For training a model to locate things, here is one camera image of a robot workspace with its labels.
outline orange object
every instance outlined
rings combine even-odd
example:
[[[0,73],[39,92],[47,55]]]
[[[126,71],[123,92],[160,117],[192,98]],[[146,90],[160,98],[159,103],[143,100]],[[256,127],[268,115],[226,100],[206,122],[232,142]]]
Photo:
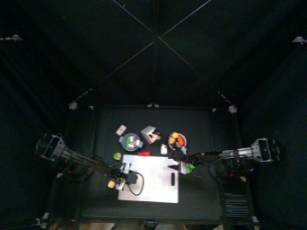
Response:
[[[184,144],[186,144],[182,135],[178,136],[178,144],[179,144],[179,146],[184,146]]]

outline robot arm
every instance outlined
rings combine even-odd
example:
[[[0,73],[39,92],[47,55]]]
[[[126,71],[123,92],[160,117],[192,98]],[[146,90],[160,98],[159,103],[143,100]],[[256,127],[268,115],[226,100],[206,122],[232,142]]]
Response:
[[[122,190],[126,184],[135,184],[138,180],[136,172],[130,170],[131,164],[123,164],[120,168],[104,163],[104,161],[98,159],[91,159],[90,157],[72,151],[64,143],[61,137],[56,135],[45,134],[39,140],[36,145],[35,155],[39,155],[43,159],[53,162],[60,160],[68,167],[74,165],[75,167],[83,167],[86,169],[94,168],[104,176],[111,177],[110,188]]]

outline green object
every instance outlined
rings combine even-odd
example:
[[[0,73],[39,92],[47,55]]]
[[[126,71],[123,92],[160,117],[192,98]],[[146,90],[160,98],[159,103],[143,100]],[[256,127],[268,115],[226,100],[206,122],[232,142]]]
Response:
[[[187,168],[186,168],[186,173],[191,173],[194,170],[195,166],[192,164],[187,164]]]
[[[122,159],[122,153],[115,153],[115,154],[114,154],[114,159],[115,159],[116,161],[120,161],[120,159]]]

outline yellow object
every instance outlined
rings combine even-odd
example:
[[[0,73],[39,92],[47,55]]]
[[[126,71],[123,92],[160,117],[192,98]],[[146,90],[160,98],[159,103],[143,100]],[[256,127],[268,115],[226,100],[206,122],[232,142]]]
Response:
[[[178,134],[176,132],[174,132],[174,133],[171,134],[171,137],[175,138],[175,139],[178,138],[178,136],[179,136],[179,134]]]
[[[111,188],[111,189],[114,189],[115,188],[115,182],[114,181],[110,181],[110,183],[108,183],[108,187]]]
[[[170,145],[172,145],[176,142],[176,139],[174,139],[172,137],[168,138],[168,143]]]

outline black tabletop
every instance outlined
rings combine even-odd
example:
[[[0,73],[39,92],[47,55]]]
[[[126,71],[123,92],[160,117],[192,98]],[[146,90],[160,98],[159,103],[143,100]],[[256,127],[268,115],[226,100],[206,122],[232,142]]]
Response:
[[[122,125],[127,126],[124,134],[136,133],[144,142],[144,146],[134,153],[124,151],[119,143],[115,132]],[[147,126],[158,128],[162,133],[162,140],[151,145],[140,135]],[[140,151],[150,151],[151,155],[160,156],[160,144],[167,142],[172,131],[184,134],[188,155],[212,151],[216,148],[212,129],[216,127],[223,126],[212,124],[212,110],[102,108],[98,113],[94,153],[110,164],[119,164],[112,159],[116,152],[136,155]],[[206,166],[198,166],[192,173],[180,175],[178,204],[119,200],[119,191],[110,190],[107,184],[108,178],[95,172],[86,184],[80,217],[203,223],[220,220],[219,186],[208,176]]]

